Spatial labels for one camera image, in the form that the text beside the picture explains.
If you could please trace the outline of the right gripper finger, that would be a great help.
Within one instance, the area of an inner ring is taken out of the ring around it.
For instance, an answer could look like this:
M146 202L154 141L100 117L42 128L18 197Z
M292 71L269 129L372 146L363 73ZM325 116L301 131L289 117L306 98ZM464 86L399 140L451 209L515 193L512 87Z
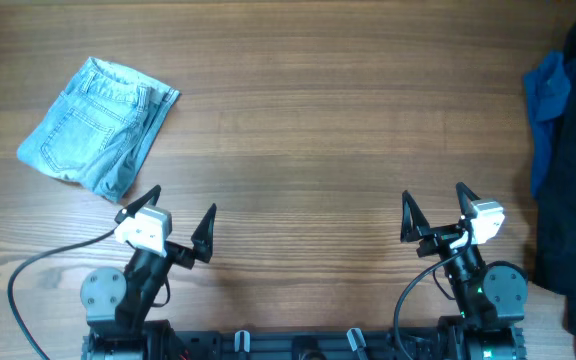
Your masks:
M404 191L402 193L401 242L418 242L427 235L429 229L429 222L417 202L409 191Z
M462 215L471 215L473 213L472 202L479 199L465 183L458 182L455 185L459 207Z

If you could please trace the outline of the light blue denim shorts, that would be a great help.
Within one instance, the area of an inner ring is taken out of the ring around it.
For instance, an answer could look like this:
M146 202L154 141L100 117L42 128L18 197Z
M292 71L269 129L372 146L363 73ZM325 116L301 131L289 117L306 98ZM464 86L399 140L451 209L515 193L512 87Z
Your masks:
M124 65L90 57L18 159L117 203L134 183L180 91Z

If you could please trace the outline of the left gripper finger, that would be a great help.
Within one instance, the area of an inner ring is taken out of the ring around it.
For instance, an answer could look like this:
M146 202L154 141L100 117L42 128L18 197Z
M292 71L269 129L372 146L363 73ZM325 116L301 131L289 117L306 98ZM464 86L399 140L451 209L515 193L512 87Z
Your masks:
M191 236L194 258L203 263L209 263L213 255L216 212L217 206L213 203Z
M133 218L136 213L145 205L155 206L161 194L161 186L155 185L147 193L140 198L134 200L128 205L124 206L115 216L114 221L116 224L121 224L127 218Z

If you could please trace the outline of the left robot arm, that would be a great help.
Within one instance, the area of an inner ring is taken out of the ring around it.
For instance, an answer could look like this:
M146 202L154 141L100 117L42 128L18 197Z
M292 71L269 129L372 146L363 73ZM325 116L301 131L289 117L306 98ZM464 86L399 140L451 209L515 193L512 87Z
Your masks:
M90 273L80 289L90 328L84 339L84 359L190 359L191 351L167 320L148 321L149 311L162 305L155 301L161 288L170 287L173 266L192 269L196 262L209 263L214 251L217 206L211 205L191 236L191 247L168 240L172 215L159 208L161 187L122 208L111 234L131 246L132 257L124 269L99 268Z

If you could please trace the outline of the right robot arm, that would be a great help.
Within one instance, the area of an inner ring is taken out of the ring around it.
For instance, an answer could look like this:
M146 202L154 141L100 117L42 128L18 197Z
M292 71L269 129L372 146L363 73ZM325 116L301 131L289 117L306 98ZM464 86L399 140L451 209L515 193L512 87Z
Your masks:
M420 258L439 261L420 272L399 296L393 313L392 342L399 359L524 359L523 330L528 277L507 261L484 262L478 247L494 238L505 220L503 206L483 199L467 185L455 185L460 217L433 227L409 191L402 193L400 241L416 243ZM404 302L427 276L443 269L450 289L442 294L459 313L442 316L424 337L400 326Z

